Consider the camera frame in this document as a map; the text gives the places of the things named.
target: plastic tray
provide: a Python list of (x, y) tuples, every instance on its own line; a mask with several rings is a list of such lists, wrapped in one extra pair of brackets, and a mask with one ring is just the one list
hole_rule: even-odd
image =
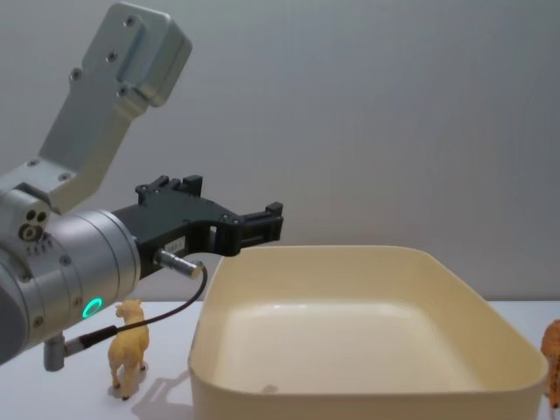
[(548, 371), (448, 269), (397, 247), (223, 259), (189, 367), (197, 420), (531, 420)]

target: gray backdrop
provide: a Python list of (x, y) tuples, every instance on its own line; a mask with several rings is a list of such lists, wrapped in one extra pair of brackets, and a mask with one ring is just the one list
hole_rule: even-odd
[[(198, 173), (240, 213), (281, 200), (282, 244), (420, 248), (486, 298), (560, 298), (560, 2), (138, 2), (193, 53), (81, 208)], [(111, 3), (0, 6), (1, 171), (39, 149)], [(192, 290), (165, 273), (137, 293)]]

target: screw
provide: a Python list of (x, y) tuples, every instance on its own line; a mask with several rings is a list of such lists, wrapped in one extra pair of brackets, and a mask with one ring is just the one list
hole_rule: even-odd
[(40, 327), (40, 326), (42, 326), (42, 325), (43, 325), (43, 317), (36, 317), (36, 318), (33, 320), (33, 327), (34, 327), (34, 328), (38, 328), (38, 327)]
[(70, 259), (70, 257), (68, 255), (63, 255), (59, 259), (59, 262), (60, 262), (61, 265), (68, 266), (72, 263), (72, 260)]
[(126, 18), (126, 20), (124, 21), (124, 26), (126, 26), (127, 28), (130, 28), (131, 26), (134, 26), (134, 24), (137, 22), (137, 20), (134, 18), (134, 16), (128, 16)]
[(126, 86), (121, 86), (119, 88), (119, 90), (116, 92), (116, 94), (118, 96), (126, 96), (126, 94), (129, 92), (129, 89)]
[(77, 81), (80, 77), (81, 69), (78, 67), (73, 68), (72, 72), (70, 72), (70, 81)]
[(111, 51), (109, 54), (107, 54), (107, 57), (105, 58), (105, 60), (108, 63), (112, 63), (114, 62), (118, 57), (118, 54), (115, 51)]
[(35, 236), (35, 229), (33, 227), (28, 227), (24, 231), (24, 238), (25, 239), (31, 239), (33, 236)]

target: orange toy animal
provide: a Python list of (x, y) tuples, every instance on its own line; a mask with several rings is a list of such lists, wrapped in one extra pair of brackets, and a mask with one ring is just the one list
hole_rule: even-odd
[[(125, 324), (133, 324), (144, 320), (144, 311), (140, 300), (125, 300), (116, 307), (116, 316), (124, 318)], [(122, 387), (122, 399), (130, 398), (130, 388), (137, 367), (145, 370), (144, 352), (150, 344), (148, 326), (139, 326), (127, 331), (119, 332), (108, 349), (108, 362), (113, 376), (113, 387), (120, 388), (121, 383), (117, 371), (124, 366), (124, 386)]]
[(542, 337), (541, 352), (549, 360), (549, 376), (546, 381), (546, 396), (549, 398), (550, 407), (558, 408), (560, 402), (560, 319), (554, 320), (544, 332)]

